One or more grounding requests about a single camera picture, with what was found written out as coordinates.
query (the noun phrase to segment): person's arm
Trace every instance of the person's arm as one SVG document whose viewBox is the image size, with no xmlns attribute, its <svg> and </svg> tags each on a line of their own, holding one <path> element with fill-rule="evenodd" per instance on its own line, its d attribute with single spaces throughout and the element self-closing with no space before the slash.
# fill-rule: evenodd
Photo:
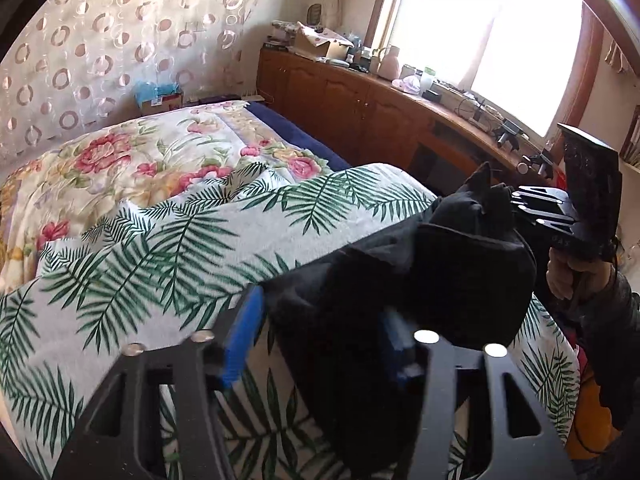
<svg viewBox="0 0 640 480">
<path fill-rule="evenodd" d="M 578 262 L 552 250 L 547 281 L 556 297 L 572 297 L 573 270 L 587 272 L 589 280 L 578 308 L 580 344 L 600 385 L 600 403 L 622 430 L 633 412 L 634 384 L 640 378 L 640 300 L 609 264 Z"/>
</svg>

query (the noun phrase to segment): bookshelf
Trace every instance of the bookshelf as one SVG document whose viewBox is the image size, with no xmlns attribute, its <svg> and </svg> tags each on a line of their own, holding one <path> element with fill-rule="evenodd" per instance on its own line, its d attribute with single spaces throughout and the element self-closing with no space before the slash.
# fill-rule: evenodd
<svg viewBox="0 0 640 480">
<path fill-rule="evenodd" d="M 634 110 L 629 133 L 620 150 L 620 158 L 625 164 L 640 173 L 640 105 L 636 106 Z"/>
</svg>

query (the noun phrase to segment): white sheet with green leaves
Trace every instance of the white sheet with green leaves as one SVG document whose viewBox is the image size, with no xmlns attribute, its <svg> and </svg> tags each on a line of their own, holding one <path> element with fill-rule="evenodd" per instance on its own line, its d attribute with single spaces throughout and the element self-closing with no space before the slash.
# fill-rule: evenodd
<svg viewBox="0 0 640 480">
<path fill-rule="evenodd" d="M 247 284 L 373 234 L 434 199 L 383 164 L 293 186 L 278 171 L 256 162 L 151 208 L 122 202 L 82 237 L 48 243 L 36 280 L 2 298 L 1 386 L 23 453 L 43 478 L 121 346 L 178 344 L 233 308 Z M 577 359 L 535 298 L 511 354 L 566 439 L 577 402 Z M 162 392 L 173 480 L 180 478 L 179 446 L 172 391 Z M 349 476 L 309 415 L 268 323 L 242 380 L 218 398 L 239 480 Z M 461 472 L 465 413 L 463 406 L 457 415 L 450 478 Z"/>
</svg>

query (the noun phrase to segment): window frame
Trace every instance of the window frame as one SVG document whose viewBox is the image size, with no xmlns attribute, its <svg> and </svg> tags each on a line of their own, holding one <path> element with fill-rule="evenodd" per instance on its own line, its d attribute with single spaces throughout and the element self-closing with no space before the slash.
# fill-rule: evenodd
<svg viewBox="0 0 640 480">
<path fill-rule="evenodd" d="M 390 41 L 393 25 L 398 15 L 398 9 L 401 0 L 375 0 L 373 12 L 365 36 L 364 45 L 373 48 L 385 46 Z M 493 21 L 487 28 L 485 41 L 482 42 L 478 49 L 478 54 L 474 59 L 473 65 L 469 68 L 467 74 L 462 79 L 462 88 L 470 88 L 478 67 L 484 54 L 489 35 L 493 28 Z M 532 140 L 539 140 L 536 144 L 545 144 L 550 148 L 553 160 L 560 162 L 564 152 L 564 140 L 560 130 L 556 126 L 557 123 L 568 124 L 569 126 L 578 127 L 587 102 L 591 96 L 591 90 L 595 82 L 602 51 L 602 43 L 604 40 L 604 27 L 600 20 L 594 15 L 591 9 L 582 4 L 582 27 L 580 29 L 580 38 L 578 47 L 572 66 L 571 75 L 564 92 L 564 96 L 558 107 L 558 111 L 554 120 L 546 132 L 546 136 L 542 137 L 534 133 L 529 128 L 524 128 L 526 133 L 532 137 Z"/>
</svg>

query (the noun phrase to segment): person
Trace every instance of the person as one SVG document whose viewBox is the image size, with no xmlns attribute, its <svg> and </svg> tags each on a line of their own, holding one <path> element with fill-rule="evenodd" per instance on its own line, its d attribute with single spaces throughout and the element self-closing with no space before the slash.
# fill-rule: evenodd
<svg viewBox="0 0 640 480">
<path fill-rule="evenodd" d="M 574 462 L 578 477 L 640 479 L 640 296 L 611 264 L 582 262 L 555 249 L 549 257 L 546 280 L 560 300 L 574 298 L 574 271 L 586 274 L 576 298 L 578 341 L 600 386 L 600 404 L 622 431 L 597 458 Z"/>
</svg>

